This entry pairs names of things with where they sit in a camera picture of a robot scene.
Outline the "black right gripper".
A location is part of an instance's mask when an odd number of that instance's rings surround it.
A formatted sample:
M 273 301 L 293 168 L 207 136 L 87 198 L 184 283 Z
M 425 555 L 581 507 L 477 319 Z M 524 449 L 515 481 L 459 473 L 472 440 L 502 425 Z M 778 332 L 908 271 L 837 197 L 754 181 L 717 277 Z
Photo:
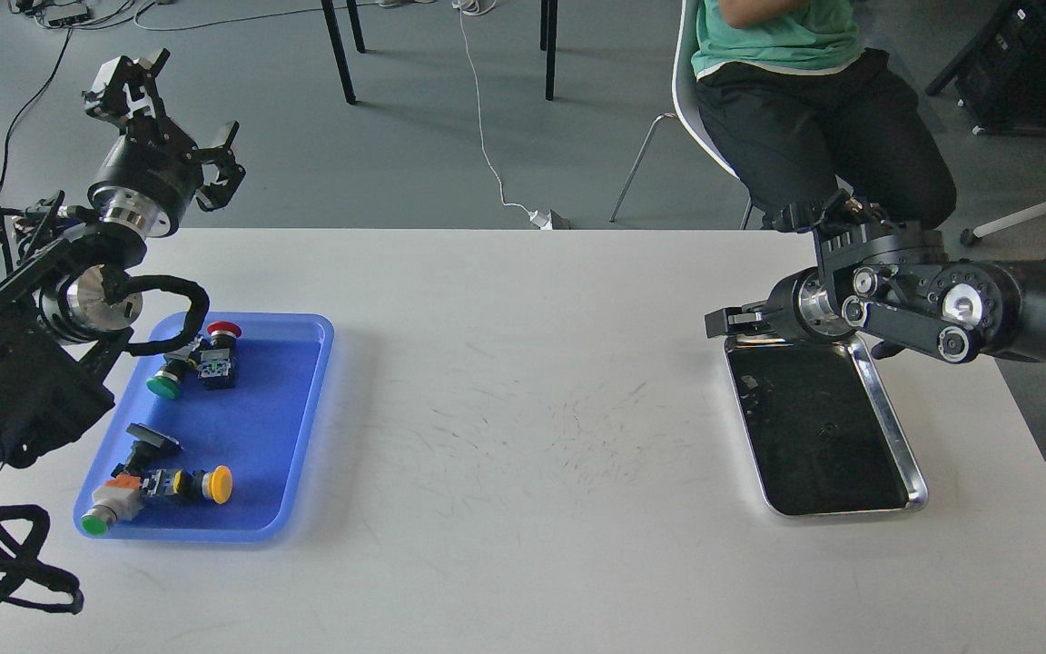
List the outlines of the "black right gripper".
M 740 344 L 809 341 L 839 342 L 854 326 L 837 314 L 817 269 L 805 269 L 778 281 L 763 303 L 725 307 L 705 316 L 707 332 L 727 332 Z

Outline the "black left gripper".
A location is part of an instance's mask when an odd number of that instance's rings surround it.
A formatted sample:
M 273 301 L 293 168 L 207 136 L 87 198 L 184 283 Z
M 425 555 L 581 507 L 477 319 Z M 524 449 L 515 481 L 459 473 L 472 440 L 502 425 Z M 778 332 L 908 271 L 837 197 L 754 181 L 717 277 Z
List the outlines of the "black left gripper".
M 172 141 L 169 117 L 156 87 L 169 58 L 166 49 L 145 58 L 116 57 L 101 65 L 90 90 L 83 92 L 84 112 L 113 125 L 122 137 L 105 156 L 88 187 L 90 205 L 105 215 L 120 200 L 142 203 L 147 223 L 144 235 L 153 239 L 178 232 L 194 196 L 201 211 L 227 207 L 246 174 L 232 149 L 240 129 L 235 120 L 217 130 L 211 146 L 192 149 L 194 164 L 156 146 Z M 201 185 L 199 166 L 205 165 L 215 167 L 217 178 Z

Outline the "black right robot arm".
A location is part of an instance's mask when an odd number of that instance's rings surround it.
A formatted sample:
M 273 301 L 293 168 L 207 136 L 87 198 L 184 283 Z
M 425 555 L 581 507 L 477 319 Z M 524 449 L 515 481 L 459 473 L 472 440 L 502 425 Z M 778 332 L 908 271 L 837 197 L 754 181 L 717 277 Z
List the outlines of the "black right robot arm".
M 768 227 L 814 236 L 816 265 L 761 302 L 709 313 L 709 338 L 832 343 L 864 332 L 880 359 L 914 351 L 948 363 L 981 353 L 1046 362 L 1046 258 L 953 260 L 937 229 L 843 190 L 788 204 Z

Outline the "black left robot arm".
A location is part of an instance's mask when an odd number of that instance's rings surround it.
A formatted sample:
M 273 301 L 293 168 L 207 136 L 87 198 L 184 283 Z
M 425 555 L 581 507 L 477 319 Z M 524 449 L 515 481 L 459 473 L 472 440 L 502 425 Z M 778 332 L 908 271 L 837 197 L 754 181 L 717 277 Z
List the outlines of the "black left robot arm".
M 237 123 L 201 148 L 167 115 L 156 80 L 169 57 L 116 57 L 84 92 L 86 114 L 119 129 L 87 204 L 56 191 L 24 210 L 0 206 L 15 233 L 0 281 L 0 471 L 78 441 L 111 410 L 104 382 L 122 353 L 191 346 L 206 319 L 196 281 L 130 274 L 150 239 L 178 232 L 188 204 L 220 210 L 245 175 Z M 82 609 L 79 580 L 40 560 L 50 524 L 42 508 L 0 508 L 0 605 Z

